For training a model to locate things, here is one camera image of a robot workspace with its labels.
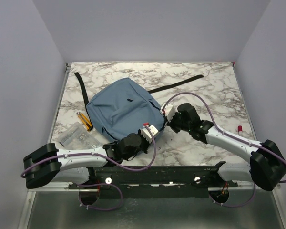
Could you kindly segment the blue backpack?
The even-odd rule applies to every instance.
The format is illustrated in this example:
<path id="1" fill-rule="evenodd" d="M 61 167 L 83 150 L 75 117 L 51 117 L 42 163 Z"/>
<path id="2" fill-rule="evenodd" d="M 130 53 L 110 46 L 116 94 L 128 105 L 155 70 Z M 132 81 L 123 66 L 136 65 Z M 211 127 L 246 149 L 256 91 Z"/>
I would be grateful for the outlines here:
<path id="1" fill-rule="evenodd" d="M 110 142 L 120 141 L 128 134 L 137 132 L 143 123 L 150 123 L 162 132 L 165 119 L 160 113 L 161 105 L 152 94 L 203 78 L 203 75 L 196 75 L 149 91 L 130 78 L 122 78 L 89 99 L 82 77 L 78 72 L 75 76 L 93 127 Z"/>

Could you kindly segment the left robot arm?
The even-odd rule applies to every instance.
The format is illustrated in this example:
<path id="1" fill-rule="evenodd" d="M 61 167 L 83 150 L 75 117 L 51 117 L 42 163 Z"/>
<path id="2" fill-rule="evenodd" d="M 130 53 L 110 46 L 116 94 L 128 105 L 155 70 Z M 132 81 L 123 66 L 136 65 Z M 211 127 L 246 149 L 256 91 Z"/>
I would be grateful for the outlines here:
<path id="1" fill-rule="evenodd" d="M 134 133 L 120 141 L 85 150 L 58 149 L 54 143 L 47 143 L 24 157 L 24 171 L 20 176 L 26 180 L 26 188 L 40 188 L 65 170 L 120 165 L 141 151 L 145 152 L 148 145 L 141 134 Z"/>

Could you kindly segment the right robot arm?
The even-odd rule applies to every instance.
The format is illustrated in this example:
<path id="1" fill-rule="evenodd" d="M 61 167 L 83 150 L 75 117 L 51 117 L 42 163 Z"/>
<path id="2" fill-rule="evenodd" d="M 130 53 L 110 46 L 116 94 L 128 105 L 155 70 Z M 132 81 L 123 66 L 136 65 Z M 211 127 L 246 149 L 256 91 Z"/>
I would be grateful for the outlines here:
<path id="1" fill-rule="evenodd" d="M 174 132 L 186 131 L 193 139 L 220 147 L 245 161 L 221 165 L 218 174 L 222 180 L 254 182 L 261 189 L 272 191 L 285 176 L 286 164 L 273 141 L 258 142 L 227 132 L 211 121 L 200 119 L 189 103 L 177 108 L 168 104 L 161 111 Z"/>

